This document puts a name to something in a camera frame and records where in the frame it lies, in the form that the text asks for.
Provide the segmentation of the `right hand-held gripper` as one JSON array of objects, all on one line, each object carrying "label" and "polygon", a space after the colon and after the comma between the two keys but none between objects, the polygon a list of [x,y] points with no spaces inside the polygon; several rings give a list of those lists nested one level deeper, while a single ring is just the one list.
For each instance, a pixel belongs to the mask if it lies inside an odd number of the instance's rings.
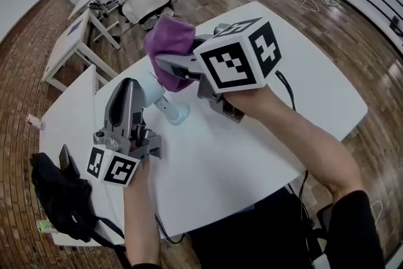
[{"label": "right hand-held gripper", "polygon": [[262,88],[281,60],[264,17],[233,23],[215,35],[196,35],[193,46],[195,55],[160,54],[156,62],[182,80],[200,81],[204,72],[216,93]]}]

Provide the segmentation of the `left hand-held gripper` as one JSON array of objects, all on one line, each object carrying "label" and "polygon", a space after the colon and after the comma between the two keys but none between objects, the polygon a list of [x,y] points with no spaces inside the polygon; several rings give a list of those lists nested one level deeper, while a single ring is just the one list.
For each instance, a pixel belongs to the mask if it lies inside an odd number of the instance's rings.
[{"label": "left hand-held gripper", "polygon": [[[86,169],[99,182],[126,187],[143,160],[162,158],[162,137],[149,129],[142,129],[142,145],[130,150],[132,125],[143,124],[143,105],[142,88],[136,79],[126,77],[113,90],[105,107],[105,129],[93,134]],[[121,130],[121,135],[110,130]]]}]

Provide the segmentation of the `person's left hand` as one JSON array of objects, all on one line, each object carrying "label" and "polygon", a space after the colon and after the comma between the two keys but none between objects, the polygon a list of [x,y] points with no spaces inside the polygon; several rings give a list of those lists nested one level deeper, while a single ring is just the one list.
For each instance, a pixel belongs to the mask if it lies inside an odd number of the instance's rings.
[{"label": "person's left hand", "polygon": [[134,151],[142,145],[142,126],[133,124],[130,132],[130,150]]}]

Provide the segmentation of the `person's right hand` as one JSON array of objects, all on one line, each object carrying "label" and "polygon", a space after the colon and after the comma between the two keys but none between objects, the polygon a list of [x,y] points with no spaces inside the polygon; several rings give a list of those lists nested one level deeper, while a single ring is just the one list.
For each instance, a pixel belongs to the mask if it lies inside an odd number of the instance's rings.
[{"label": "person's right hand", "polygon": [[236,107],[234,107],[232,104],[230,104],[226,99],[222,100],[222,110],[223,114],[231,119],[232,121],[235,121],[239,123],[243,118],[244,118],[244,112],[240,111]]}]

